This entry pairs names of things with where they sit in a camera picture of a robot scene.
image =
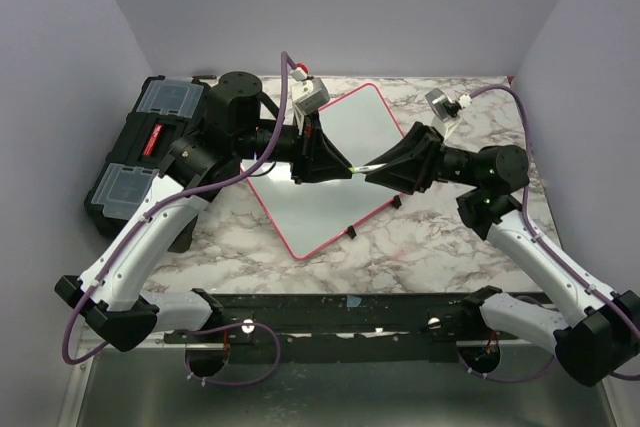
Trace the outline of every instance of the marble surface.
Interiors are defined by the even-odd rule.
[[[440,88],[450,96],[505,78],[323,77],[332,97],[366,82],[376,84],[401,128],[431,122],[424,94]],[[279,78],[265,77],[264,90],[279,101]],[[524,146],[514,102],[504,92],[487,93],[463,114],[448,144],[477,151],[490,144]],[[146,288],[212,293],[401,293],[471,292],[485,285],[508,291],[539,290],[504,254],[462,225],[456,197],[468,187],[434,184],[425,194],[405,196],[399,210],[385,209],[304,261],[291,257],[246,182],[224,189],[200,215],[189,252],[167,254]],[[534,176],[531,217],[556,241],[542,184]]]

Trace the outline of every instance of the white connector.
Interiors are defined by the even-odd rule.
[[[462,107],[463,109],[466,109],[467,107],[469,107],[471,105],[471,96],[469,96],[469,94],[464,94],[461,95],[460,98],[458,99],[458,104],[460,104],[460,107]]]
[[[299,65],[298,68],[291,71],[291,77],[298,82],[302,82],[309,77],[309,72],[303,66]]]
[[[329,91],[318,77],[296,82],[291,86],[293,106],[304,115],[314,113],[329,100]]]

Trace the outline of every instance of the white wall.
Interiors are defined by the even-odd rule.
[[[557,0],[117,0],[154,70],[515,73]]]
[[[565,249],[640,292],[640,0],[559,0],[516,76]],[[635,362],[640,373],[640,362]],[[630,386],[640,397],[640,386]]]
[[[69,308],[103,242],[82,199],[150,69],[115,0],[0,0],[0,424],[55,425]]]

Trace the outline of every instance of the pink whiteboard frame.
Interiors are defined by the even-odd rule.
[[[387,112],[389,112],[389,115],[391,116],[391,119],[393,120],[393,123],[396,124],[396,127],[398,128],[398,131],[400,132],[400,135],[402,135],[404,137],[404,132],[402,131],[402,129],[400,128],[400,124],[398,124],[398,121],[396,120],[396,117],[393,115],[393,112],[391,112],[391,108],[389,107],[389,104],[387,104],[387,101],[384,99],[384,97],[382,96],[382,93],[380,92],[380,89],[378,89],[378,86],[375,84],[372,84],[371,82],[367,82],[366,84],[362,84],[360,87],[358,87],[357,89],[352,90],[351,92],[344,94],[341,97],[338,97],[335,100],[332,100],[331,102],[329,102],[327,105],[324,105],[322,107],[320,107],[320,112],[322,112],[325,109],[328,109],[329,107],[331,107],[332,105],[335,105],[337,102],[339,102],[342,99],[345,99],[347,97],[349,97],[352,94],[355,94],[356,92],[358,92],[361,89],[364,89],[367,86],[371,86],[374,89],[376,89],[376,92],[378,93],[378,95],[380,96],[380,99],[382,99],[382,102],[384,103],[384,106],[387,108]],[[284,235],[282,235],[282,232],[280,230],[280,228],[278,227],[278,224],[276,223],[276,221],[273,219],[273,217],[271,216],[271,213],[269,212],[269,210],[267,209],[266,205],[264,204],[264,202],[262,201],[262,199],[260,198],[260,195],[258,195],[258,192],[256,190],[256,188],[254,187],[254,185],[251,183],[251,179],[247,179],[247,183],[249,184],[249,187],[251,188],[251,190],[253,191],[254,195],[256,196],[256,198],[258,199],[258,202],[260,202],[260,205],[262,206],[262,209],[264,210],[265,214],[267,214],[267,217],[269,217],[269,220],[271,221],[271,223],[273,224],[273,226],[276,228],[276,232],[278,233],[278,236],[282,239],[282,242],[284,243],[285,247],[287,248],[287,250],[289,251],[289,253],[291,254],[291,257],[293,257],[296,260],[306,260],[309,257],[315,255],[316,253],[318,253],[320,250],[324,249],[327,245],[329,245],[331,242],[335,242],[336,240],[338,240],[340,237],[342,237],[343,235],[345,235],[347,233],[348,229],[344,229],[342,232],[338,232],[334,237],[330,238],[329,240],[327,240],[325,243],[321,244],[320,246],[316,247],[314,250],[312,250],[311,252],[309,252],[308,254],[304,255],[304,256],[297,256],[293,250],[291,250],[291,246],[289,245],[289,243],[287,242],[287,239],[284,237]],[[372,210],[370,213],[368,213],[367,215],[365,215],[363,218],[361,218],[360,220],[354,222],[353,224],[351,224],[353,227],[356,227],[360,224],[362,224],[364,221],[370,219],[371,217],[373,217],[374,215],[376,215],[378,212],[380,212],[382,209],[384,209],[385,207],[387,207],[388,205],[390,205],[393,202],[395,196],[391,197],[387,202],[385,202],[384,204],[382,204],[380,207]]]

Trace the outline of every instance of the metal base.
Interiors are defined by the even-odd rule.
[[[499,375],[531,373],[547,358],[521,341],[505,343]],[[92,345],[83,341],[81,351]],[[559,368],[506,386],[471,377],[458,364],[288,364],[259,386],[202,388],[186,380],[183,355],[182,346],[159,338],[127,354],[107,348],[74,367],[59,426],[637,425],[612,383],[582,387]],[[265,368],[231,366],[221,375],[250,378]]]

